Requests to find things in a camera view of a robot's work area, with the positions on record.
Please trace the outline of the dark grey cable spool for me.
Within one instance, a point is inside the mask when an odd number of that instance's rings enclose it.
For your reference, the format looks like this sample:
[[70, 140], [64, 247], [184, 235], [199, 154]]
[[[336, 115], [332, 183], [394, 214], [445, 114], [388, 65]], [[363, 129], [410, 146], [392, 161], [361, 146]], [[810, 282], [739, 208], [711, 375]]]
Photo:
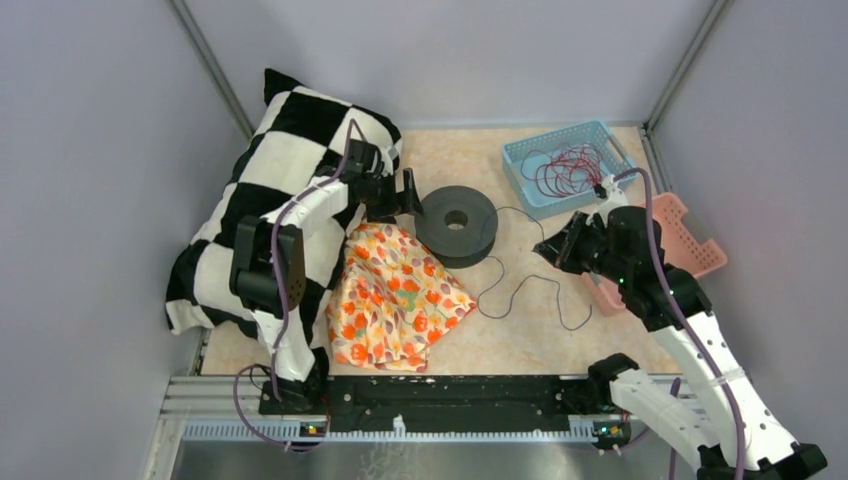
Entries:
[[423, 214], [414, 220], [416, 239], [445, 268], [469, 268], [490, 254], [499, 220], [482, 192], [450, 185], [430, 192], [421, 203]]

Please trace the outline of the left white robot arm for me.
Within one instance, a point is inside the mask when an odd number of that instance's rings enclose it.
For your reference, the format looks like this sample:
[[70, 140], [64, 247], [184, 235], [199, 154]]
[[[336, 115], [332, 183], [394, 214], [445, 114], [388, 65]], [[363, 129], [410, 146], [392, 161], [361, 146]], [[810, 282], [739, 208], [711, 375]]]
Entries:
[[278, 212], [246, 216], [236, 228], [229, 287], [268, 349], [272, 396], [297, 413], [317, 407], [328, 376], [300, 318], [307, 289], [305, 242], [349, 206], [365, 206], [370, 220], [422, 215], [412, 169], [404, 169], [398, 190], [387, 168], [375, 145], [351, 140], [338, 166], [320, 168]]

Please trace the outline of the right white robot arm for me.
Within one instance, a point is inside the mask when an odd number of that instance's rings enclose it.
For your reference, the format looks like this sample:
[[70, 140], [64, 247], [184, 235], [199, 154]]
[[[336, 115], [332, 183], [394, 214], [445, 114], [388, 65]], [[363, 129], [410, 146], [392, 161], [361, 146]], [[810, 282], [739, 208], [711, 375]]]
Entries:
[[698, 281], [666, 262], [661, 236], [649, 209], [620, 206], [605, 216], [576, 212], [533, 248], [566, 273], [614, 282], [627, 310], [680, 367], [705, 413], [695, 414], [656, 386], [622, 353], [590, 366], [589, 404], [635, 414], [699, 479], [807, 479], [824, 470], [821, 448], [797, 440], [765, 405]]

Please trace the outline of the blue plastic basket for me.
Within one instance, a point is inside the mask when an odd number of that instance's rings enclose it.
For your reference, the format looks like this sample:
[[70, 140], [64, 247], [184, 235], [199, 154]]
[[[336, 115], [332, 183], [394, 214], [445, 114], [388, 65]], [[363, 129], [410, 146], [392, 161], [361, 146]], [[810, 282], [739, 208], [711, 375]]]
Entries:
[[593, 120], [507, 142], [502, 166], [523, 209], [537, 219], [595, 202], [593, 186], [635, 163], [608, 125]]

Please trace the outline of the floral orange cloth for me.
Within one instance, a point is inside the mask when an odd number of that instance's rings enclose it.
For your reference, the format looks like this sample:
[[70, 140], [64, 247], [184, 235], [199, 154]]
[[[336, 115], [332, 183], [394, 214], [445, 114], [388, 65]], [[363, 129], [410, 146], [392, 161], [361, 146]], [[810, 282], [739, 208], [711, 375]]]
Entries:
[[325, 310], [339, 364], [424, 372], [431, 347], [477, 309], [456, 277], [397, 225], [361, 224], [343, 253]]

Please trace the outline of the black white checkered pillow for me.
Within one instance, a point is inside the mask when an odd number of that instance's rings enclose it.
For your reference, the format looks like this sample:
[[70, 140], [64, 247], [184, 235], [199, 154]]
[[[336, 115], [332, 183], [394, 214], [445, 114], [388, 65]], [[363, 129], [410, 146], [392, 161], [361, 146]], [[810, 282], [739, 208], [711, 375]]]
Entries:
[[246, 308], [230, 290], [238, 223], [246, 216], [274, 221], [281, 207], [312, 183], [323, 166], [337, 166], [349, 123], [378, 147], [387, 172], [400, 160], [402, 135], [386, 116], [315, 91], [273, 69], [264, 72], [267, 110], [247, 150], [237, 160], [222, 198], [172, 267], [165, 298], [168, 327], [175, 335], [194, 327], [212, 329], [231, 321], [250, 338], [275, 351], [283, 380], [303, 381], [327, 354], [313, 341], [313, 324], [341, 274], [342, 245], [364, 215], [349, 206], [325, 220], [305, 242], [305, 295], [283, 322]]

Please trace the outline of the pink plastic basket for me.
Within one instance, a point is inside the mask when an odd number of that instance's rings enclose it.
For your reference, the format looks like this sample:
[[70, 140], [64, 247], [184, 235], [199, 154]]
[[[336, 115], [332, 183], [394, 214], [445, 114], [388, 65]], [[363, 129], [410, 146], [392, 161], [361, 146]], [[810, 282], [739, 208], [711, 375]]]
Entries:
[[[728, 257], [717, 241], [701, 228], [695, 215], [674, 193], [652, 198], [653, 218], [662, 228], [661, 247], [665, 260], [700, 279], [728, 263]], [[594, 273], [583, 274], [581, 280], [595, 300], [602, 315], [610, 317], [625, 311], [625, 305], [613, 282]]]

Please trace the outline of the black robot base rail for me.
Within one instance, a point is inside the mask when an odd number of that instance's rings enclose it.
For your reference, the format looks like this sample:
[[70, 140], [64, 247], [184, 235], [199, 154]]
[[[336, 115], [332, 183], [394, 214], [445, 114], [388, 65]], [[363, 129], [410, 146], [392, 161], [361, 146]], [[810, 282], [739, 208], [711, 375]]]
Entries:
[[411, 433], [567, 432], [632, 435], [632, 416], [586, 377], [557, 375], [331, 376], [306, 394], [262, 387], [262, 415], [326, 417], [333, 433], [383, 432], [402, 419]]

